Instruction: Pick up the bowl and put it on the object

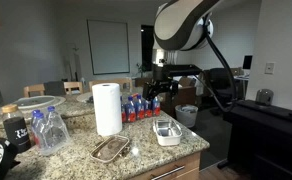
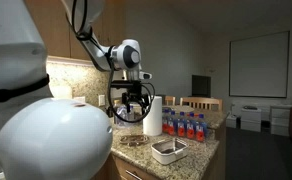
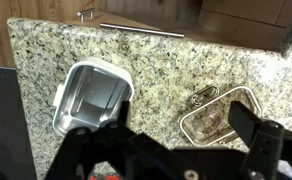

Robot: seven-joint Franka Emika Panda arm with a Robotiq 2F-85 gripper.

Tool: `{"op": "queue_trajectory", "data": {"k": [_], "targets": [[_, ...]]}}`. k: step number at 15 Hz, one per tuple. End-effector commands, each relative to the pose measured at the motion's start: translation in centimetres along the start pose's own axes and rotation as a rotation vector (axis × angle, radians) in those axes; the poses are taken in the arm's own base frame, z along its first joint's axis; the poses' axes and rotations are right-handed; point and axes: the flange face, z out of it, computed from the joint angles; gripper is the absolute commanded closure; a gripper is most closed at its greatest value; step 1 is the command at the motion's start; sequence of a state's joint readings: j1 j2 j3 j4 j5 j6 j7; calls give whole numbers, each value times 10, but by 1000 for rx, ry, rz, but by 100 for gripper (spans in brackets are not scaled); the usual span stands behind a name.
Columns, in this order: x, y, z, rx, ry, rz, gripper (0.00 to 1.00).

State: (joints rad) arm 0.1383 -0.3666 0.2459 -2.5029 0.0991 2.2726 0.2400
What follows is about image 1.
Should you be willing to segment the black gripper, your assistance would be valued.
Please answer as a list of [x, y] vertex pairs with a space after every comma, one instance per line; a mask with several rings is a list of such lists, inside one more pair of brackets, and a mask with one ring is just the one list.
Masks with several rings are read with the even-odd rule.
[[143, 86], [143, 98], [145, 100], [152, 100], [156, 96], [156, 90], [169, 89], [168, 94], [173, 98], [178, 93], [177, 81], [174, 77], [198, 75], [201, 69], [194, 64], [182, 65], [154, 65], [153, 78], [154, 83], [146, 82]]

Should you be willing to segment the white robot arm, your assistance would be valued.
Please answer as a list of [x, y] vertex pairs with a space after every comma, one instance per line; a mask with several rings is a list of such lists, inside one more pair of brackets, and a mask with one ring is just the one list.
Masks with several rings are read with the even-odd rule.
[[[222, 0], [170, 0], [158, 8], [155, 16], [153, 37], [160, 50], [190, 51], [209, 44], [224, 66], [229, 65], [212, 41], [213, 24], [210, 19], [212, 10]], [[146, 83], [143, 97], [153, 100], [162, 92], [175, 95], [177, 85], [175, 76], [197, 75], [201, 69], [194, 64], [171, 65], [154, 63], [154, 81]]]

